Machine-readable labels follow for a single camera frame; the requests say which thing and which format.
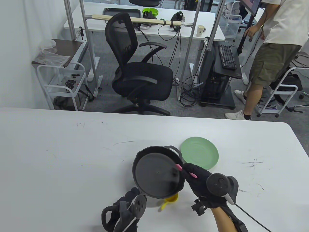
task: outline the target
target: wooden stick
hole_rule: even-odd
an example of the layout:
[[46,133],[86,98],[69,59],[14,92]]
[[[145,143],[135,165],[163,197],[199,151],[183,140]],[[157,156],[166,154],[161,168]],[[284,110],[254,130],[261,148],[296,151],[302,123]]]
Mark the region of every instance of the wooden stick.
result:
[[[99,19],[99,20],[110,20],[112,16],[110,15],[93,15],[93,19]],[[146,24],[161,24],[164,25],[163,20],[158,19],[143,19],[143,18],[134,18],[131,17],[132,23],[146,23]],[[172,21],[165,20],[165,25],[172,25]],[[173,21],[174,26],[181,26],[181,21]]]

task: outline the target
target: green plate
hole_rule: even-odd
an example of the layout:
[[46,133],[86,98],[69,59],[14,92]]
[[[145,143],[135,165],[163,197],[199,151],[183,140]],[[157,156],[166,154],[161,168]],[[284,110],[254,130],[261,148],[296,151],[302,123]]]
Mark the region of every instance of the green plate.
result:
[[153,16],[157,16],[159,14],[159,11],[156,8],[149,8],[149,7],[147,7],[147,8],[143,9],[143,13],[145,11],[151,11]]
[[201,137],[186,139],[180,147],[186,163],[198,165],[204,169],[213,168],[219,160],[219,152],[215,145]]

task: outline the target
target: hand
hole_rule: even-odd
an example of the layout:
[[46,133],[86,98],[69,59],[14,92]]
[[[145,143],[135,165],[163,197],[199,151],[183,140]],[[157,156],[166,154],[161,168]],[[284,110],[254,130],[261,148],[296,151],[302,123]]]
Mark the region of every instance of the hand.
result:
[[244,36],[249,36],[251,39],[253,36],[260,30],[260,27],[257,25],[251,26],[248,30],[245,31]]
[[262,32],[262,34],[261,34],[261,40],[265,40],[265,34],[264,34],[264,32]]
[[[117,211],[112,211],[111,213],[111,219],[107,223],[107,231],[114,231],[115,225],[118,222],[120,218],[120,213],[119,213],[119,202],[120,201],[126,201],[127,206],[131,204],[132,200],[137,196],[140,195],[140,191],[137,188],[132,188],[131,191],[127,192],[125,196],[121,197],[118,201],[116,201],[113,205],[118,206]],[[139,222],[138,220],[135,220],[129,228],[126,229],[125,232],[136,232],[137,231],[137,223]]]
[[[195,174],[197,178],[194,178],[190,173]],[[206,180],[211,175],[209,171],[197,165],[186,163],[182,166],[181,174],[204,206],[208,208],[226,206],[226,199],[211,194],[206,186]]]

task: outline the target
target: khaki shorts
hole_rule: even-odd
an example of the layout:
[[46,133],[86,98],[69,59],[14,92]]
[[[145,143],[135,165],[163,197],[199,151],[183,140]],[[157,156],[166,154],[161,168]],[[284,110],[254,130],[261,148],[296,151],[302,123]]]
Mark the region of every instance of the khaki shorts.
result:
[[254,58],[249,80],[257,85],[270,85],[283,74],[300,49],[299,45],[264,43]]

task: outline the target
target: skillet handle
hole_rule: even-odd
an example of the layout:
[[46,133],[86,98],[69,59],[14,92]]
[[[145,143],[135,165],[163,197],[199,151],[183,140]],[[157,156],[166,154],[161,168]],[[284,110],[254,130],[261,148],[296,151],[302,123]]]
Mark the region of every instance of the skillet handle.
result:
[[107,214],[107,212],[113,211],[113,210],[117,210],[117,206],[114,206],[114,205],[109,206],[109,207],[106,207],[105,209],[103,209],[103,211],[102,211],[101,221],[102,221],[102,225],[103,225],[103,227],[106,231],[108,231],[107,223],[106,223],[106,214]]
[[174,150],[176,153],[178,153],[177,155],[179,156],[179,158],[181,159],[181,161],[183,161],[183,160],[182,160],[181,151],[178,150],[176,147],[174,147],[174,146],[166,146],[165,148],[170,149],[170,150]]

